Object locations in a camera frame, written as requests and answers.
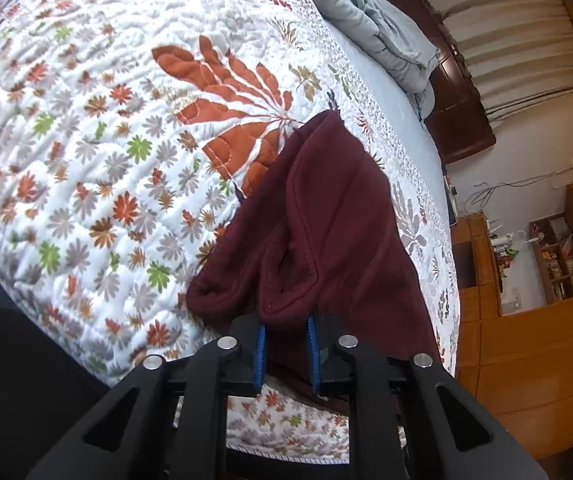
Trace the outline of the beige curtain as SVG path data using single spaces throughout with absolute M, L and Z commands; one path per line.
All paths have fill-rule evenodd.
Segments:
M 573 93 L 573 24 L 562 0 L 428 0 L 497 125 Z

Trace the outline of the maroon pants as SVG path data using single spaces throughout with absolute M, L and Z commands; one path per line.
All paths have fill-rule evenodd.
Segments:
M 386 356 L 439 355 L 390 182 L 335 110 L 292 133 L 191 281 L 187 305 L 217 332 L 258 314 L 269 374 L 306 401 L 309 315 L 338 316 Z

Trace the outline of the dark wooden headboard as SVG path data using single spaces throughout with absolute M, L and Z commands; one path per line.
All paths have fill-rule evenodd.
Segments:
M 442 18 L 428 0 L 387 0 L 420 27 L 439 49 L 439 65 L 430 81 L 435 106 L 425 119 L 442 162 L 446 165 L 480 153 L 496 143 L 480 93 L 465 67 L 465 59 Z

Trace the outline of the wooden dresser cabinet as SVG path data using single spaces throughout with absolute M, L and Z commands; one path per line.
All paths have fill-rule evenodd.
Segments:
M 573 235 L 573 183 L 560 214 Z M 483 214 L 451 230 L 460 269 L 457 378 L 536 458 L 573 448 L 573 281 L 541 276 L 547 306 L 504 315 L 500 274 Z

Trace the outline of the light blue blanket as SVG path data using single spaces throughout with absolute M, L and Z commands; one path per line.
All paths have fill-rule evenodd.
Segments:
M 443 162 L 424 120 L 435 105 L 430 76 L 439 49 L 407 14 L 387 0 L 313 0 L 396 138 L 448 220 Z

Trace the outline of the floral white quilt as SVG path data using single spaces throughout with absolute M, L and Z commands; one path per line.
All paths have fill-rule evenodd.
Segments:
M 457 363 L 448 220 L 313 0 L 0 0 L 0 445 L 89 373 L 213 340 L 189 283 L 254 177 L 325 108 L 383 170 L 439 356 Z

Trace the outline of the wooden wall shelf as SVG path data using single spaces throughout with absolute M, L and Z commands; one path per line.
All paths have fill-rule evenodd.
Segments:
M 573 232 L 563 212 L 529 222 L 546 304 L 573 298 Z

